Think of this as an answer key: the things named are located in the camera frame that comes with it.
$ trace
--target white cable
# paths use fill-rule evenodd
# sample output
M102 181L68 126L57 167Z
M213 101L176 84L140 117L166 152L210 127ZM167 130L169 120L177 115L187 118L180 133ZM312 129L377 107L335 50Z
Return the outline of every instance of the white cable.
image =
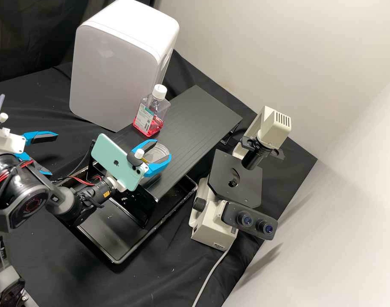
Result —
M214 266L212 267L211 271L209 272L207 278L206 278L205 281L204 281L204 284L203 284L202 287L201 287L201 290L199 290L199 293L198 293L198 295L196 296L196 299L195 299L194 303L192 304L192 307L195 307L196 304L198 303L199 298L201 297L201 294L202 294L202 292L204 291L205 286L207 285L209 278L212 276L213 271L215 271L216 267L217 267L217 266L221 263L221 261L225 258L226 254L228 253L228 251L229 251L230 248L232 247L232 244L233 244L233 242L229 245L228 249L222 254L222 256L218 259L218 261L217 261L217 262L214 264Z

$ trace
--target white bottle cap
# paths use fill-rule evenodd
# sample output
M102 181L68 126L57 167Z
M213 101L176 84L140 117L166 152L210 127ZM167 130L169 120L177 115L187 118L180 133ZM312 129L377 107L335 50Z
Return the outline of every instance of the white bottle cap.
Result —
M0 113L0 122L1 123L4 123L8 118L9 118L9 116L6 113Z
M154 86L154 90L152 91L152 95L159 100L165 99L166 87L162 84L156 84Z
M144 154L144 150L142 148L138 148L137 151L134 153L134 157L136 157L137 159L142 159Z

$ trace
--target knob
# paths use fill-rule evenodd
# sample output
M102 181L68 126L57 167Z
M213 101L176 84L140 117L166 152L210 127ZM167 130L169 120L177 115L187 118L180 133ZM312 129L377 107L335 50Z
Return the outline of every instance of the knob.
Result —
M1 123L4 123L8 118L9 118L9 116L6 113L0 113L0 122Z
M142 159L144 154L144 150L142 148L138 148L137 151L134 153L134 157L136 157L137 159Z
M195 198L192 208L194 208L196 211L202 212L205 209L206 205L207 201L205 199L197 197Z

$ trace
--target white box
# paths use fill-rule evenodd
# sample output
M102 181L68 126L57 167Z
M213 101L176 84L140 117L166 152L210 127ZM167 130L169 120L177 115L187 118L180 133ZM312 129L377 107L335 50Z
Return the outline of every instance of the white box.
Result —
M178 22L135 0L117 0L76 32L71 111L119 131L134 120L140 99L162 83Z

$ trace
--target white wall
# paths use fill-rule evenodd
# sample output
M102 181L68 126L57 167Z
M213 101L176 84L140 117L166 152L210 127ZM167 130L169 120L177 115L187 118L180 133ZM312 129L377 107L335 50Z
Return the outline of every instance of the white wall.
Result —
M390 84L318 161L224 307L390 306Z
M176 49L254 111L292 117L316 156L390 80L390 1L158 0Z

